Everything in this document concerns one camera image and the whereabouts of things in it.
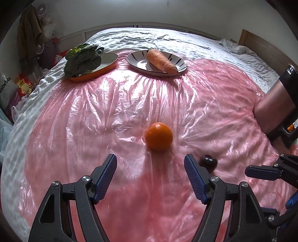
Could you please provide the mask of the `blue white gloved hand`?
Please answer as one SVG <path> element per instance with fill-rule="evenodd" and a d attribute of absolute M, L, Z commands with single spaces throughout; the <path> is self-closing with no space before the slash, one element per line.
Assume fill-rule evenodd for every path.
<path fill-rule="evenodd" d="M 278 218 L 277 241 L 297 242 L 297 192 L 287 201 L 286 212 Z"/>

